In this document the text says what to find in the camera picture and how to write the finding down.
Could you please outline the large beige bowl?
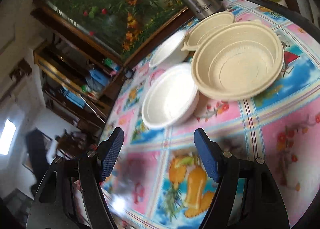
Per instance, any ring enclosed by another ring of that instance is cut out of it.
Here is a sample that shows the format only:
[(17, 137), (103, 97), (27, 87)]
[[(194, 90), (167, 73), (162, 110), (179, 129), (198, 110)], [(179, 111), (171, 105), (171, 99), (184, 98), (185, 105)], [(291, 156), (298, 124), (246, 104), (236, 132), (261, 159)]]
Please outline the large beige bowl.
[(209, 35), (191, 61), (198, 90), (211, 99), (239, 101), (265, 91), (284, 63), (277, 34), (257, 21), (236, 22)]

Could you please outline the colourful patterned tablecloth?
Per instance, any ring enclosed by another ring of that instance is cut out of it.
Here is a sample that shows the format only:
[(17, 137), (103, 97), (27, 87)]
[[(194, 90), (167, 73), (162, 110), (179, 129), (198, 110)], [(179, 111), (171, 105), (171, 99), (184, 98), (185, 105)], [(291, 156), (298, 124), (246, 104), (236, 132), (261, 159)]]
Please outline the colourful patterned tablecloth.
[(239, 102), (201, 96), (184, 124), (149, 130), (140, 115), (143, 96), (163, 73), (135, 67), (125, 82), (103, 131), (125, 133), (119, 162), (105, 180), (106, 200), (127, 193), (116, 209), (124, 210), (121, 227), (197, 228), (217, 185), (204, 177), (193, 143), (203, 128), (221, 148), (239, 158), (266, 160), (282, 194), (290, 225), (295, 225), (319, 191), (319, 43), (294, 15), (257, 0), (224, 0), (237, 21), (259, 20), (276, 32), (284, 48), (280, 77), (265, 92)]

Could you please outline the flower wall painting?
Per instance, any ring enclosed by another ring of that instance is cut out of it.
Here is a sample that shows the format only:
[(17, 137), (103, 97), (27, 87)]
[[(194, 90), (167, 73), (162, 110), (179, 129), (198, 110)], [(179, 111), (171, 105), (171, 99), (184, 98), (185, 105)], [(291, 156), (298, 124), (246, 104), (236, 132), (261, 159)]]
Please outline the flower wall painting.
[(193, 18), (182, 0), (34, 0), (33, 17), (93, 61), (143, 57)]

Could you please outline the small beige bowl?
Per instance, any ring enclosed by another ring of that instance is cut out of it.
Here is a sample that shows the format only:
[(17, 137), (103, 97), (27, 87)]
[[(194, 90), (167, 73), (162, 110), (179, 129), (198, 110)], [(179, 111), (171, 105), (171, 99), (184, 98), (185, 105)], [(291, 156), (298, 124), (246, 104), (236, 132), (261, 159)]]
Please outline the small beige bowl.
[(181, 51), (195, 52), (210, 35), (233, 23), (235, 23), (235, 16), (229, 11), (205, 18), (186, 35)]

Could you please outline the wooden shelf cabinet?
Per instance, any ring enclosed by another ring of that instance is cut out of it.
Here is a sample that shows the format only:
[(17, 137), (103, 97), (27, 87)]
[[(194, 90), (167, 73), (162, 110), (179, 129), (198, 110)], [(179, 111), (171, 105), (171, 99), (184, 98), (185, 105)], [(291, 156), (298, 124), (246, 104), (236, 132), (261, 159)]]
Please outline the wooden shelf cabinet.
[(64, 42), (44, 41), (34, 50), (34, 61), (47, 108), (80, 129), (103, 128), (120, 91), (118, 74), (110, 76)]

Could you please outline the white bowl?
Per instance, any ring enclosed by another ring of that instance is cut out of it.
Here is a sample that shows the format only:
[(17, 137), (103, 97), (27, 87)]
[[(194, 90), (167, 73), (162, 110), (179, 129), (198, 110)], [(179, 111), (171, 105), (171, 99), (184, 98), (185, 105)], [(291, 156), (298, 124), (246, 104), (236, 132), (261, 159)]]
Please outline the white bowl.
[(167, 69), (183, 62), (189, 54), (187, 50), (182, 50), (186, 37), (186, 30), (172, 34), (156, 49), (149, 61), (149, 67)]
[(198, 102), (191, 64), (180, 63), (166, 70), (150, 87), (142, 104), (142, 120), (154, 130), (177, 126), (191, 117)]

